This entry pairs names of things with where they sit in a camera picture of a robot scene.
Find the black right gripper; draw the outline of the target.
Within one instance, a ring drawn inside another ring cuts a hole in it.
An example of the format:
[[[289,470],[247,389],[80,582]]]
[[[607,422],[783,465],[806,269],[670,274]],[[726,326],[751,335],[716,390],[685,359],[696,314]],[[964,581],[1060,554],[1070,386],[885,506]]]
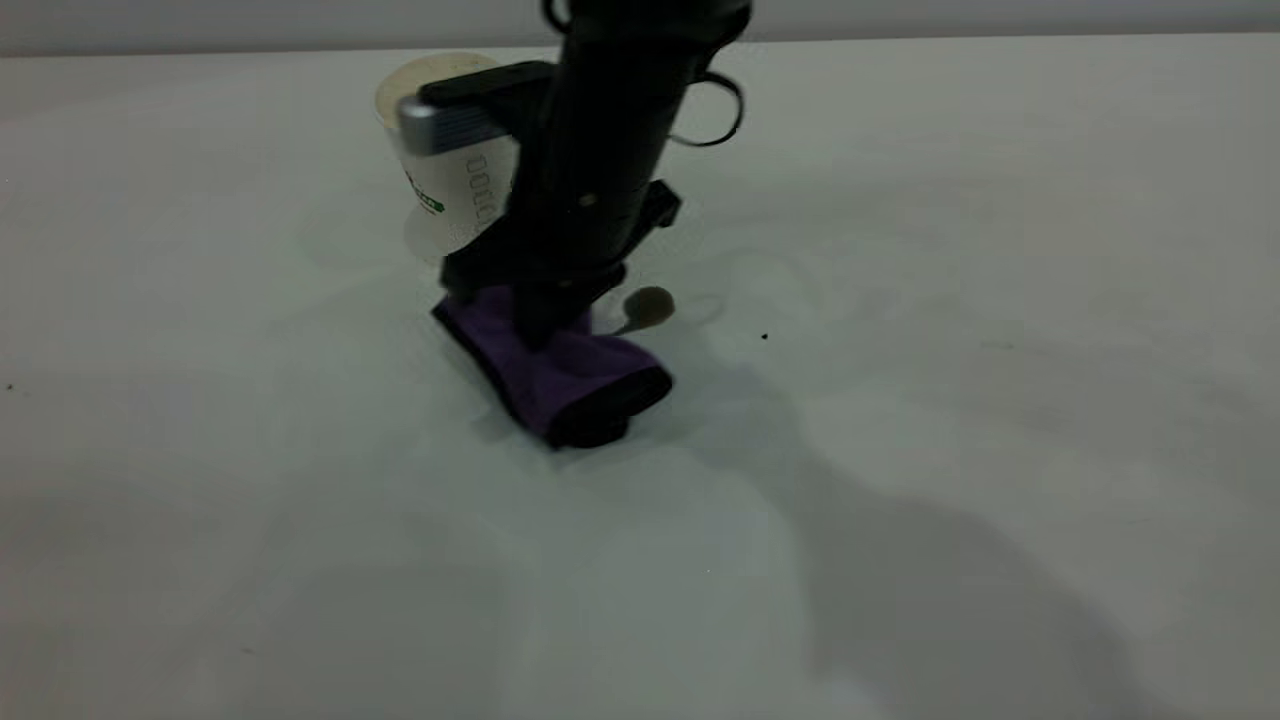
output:
[[[456,295],[513,292],[515,332],[539,352],[590,334],[603,283],[634,229],[684,99],[684,45],[571,37],[557,63],[525,61],[442,82],[442,108],[476,108],[518,146],[504,214],[445,260]]]

